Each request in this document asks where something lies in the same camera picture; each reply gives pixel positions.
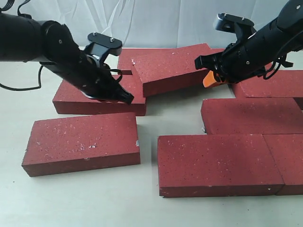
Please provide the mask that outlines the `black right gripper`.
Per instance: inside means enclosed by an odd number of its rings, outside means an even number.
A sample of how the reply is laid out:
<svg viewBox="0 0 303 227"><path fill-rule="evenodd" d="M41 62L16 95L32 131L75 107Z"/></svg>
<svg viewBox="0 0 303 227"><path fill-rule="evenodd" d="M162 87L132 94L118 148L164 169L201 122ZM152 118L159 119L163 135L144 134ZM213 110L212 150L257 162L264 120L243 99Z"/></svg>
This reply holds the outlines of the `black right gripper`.
<svg viewBox="0 0 303 227"><path fill-rule="evenodd" d="M203 79L205 88L239 83L255 76L268 79L281 67L281 47L282 30L269 23L248 39L229 44L223 52L198 56L195 67L209 70Z"/></svg>

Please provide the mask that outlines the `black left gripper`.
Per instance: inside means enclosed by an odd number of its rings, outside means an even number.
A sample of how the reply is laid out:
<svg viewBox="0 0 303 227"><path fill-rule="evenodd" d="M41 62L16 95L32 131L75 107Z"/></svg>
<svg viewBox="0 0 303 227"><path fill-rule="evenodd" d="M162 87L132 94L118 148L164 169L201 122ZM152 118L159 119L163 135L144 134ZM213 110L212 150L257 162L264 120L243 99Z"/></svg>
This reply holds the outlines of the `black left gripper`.
<svg viewBox="0 0 303 227"><path fill-rule="evenodd" d="M83 51L47 63L47 68L91 99L131 104L134 96L108 68L99 68Z"/></svg>

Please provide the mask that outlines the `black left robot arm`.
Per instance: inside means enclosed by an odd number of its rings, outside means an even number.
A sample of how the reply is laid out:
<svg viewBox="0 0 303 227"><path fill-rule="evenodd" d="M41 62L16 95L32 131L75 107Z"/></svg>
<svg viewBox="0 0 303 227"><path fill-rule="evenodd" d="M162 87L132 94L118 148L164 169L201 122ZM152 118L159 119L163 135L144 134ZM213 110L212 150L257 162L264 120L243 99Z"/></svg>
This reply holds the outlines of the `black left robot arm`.
<svg viewBox="0 0 303 227"><path fill-rule="evenodd" d="M35 21L22 16L0 15L0 60L39 62L86 97L130 104L134 96L121 85L121 70L111 69L108 55L119 56L122 42L100 33L88 35L89 45L81 50L69 28L56 21Z"/></svg>

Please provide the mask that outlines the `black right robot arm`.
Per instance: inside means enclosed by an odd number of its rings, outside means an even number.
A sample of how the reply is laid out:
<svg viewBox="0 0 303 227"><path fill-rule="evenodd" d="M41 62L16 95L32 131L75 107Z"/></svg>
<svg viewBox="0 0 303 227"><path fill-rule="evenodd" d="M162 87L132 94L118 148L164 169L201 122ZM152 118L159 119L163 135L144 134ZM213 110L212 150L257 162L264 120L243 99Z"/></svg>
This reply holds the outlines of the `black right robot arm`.
<svg viewBox="0 0 303 227"><path fill-rule="evenodd" d="M303 2L288 1L278 16L260 30L251 20L226 13L217 15L215 29L235 34L237 40L222 52L195 59L197 70L209 70L203 79L205 88L237 84L253 77L268 80L281 66L292 67L287 55L303 48Z"/></svg>

